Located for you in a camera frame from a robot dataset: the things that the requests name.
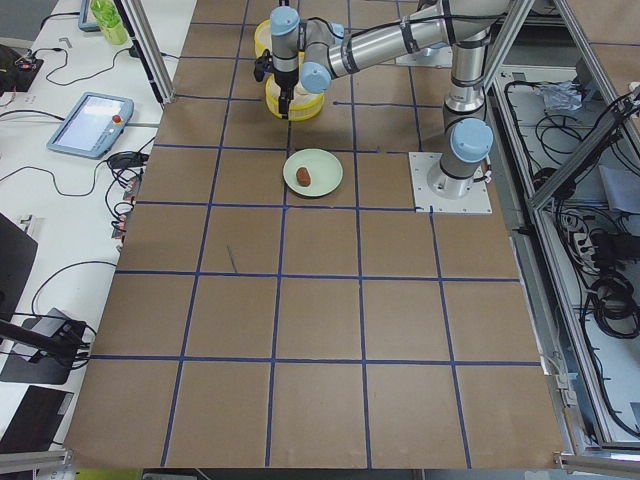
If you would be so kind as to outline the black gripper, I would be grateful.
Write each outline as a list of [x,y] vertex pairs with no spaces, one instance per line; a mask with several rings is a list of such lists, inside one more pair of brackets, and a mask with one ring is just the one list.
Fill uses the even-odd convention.
[[272,49],[273,73],[281,91],[278,97],[278,113],[282,119],[289,119],[291,92],[299,80],[299,53],[297,51]]

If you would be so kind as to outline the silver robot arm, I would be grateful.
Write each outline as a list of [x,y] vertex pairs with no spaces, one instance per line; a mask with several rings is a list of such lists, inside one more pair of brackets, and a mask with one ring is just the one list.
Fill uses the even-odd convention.
[[256,59],[254,77],[273,75],[280,89],[278,111],[287,117],[297,85],[322,94],[335,79],[426,48],[450,47],[450,87],[443,102],[448,147],[427,181],[439,197],[457,200],[468,194],[492,148],[493,132],[480,117],[485,59],[490,28],[509,8],[507,1],[422,1],[411,15],[347,33],[325,19],[303,18],[281,2],[270,14],[271,45]]

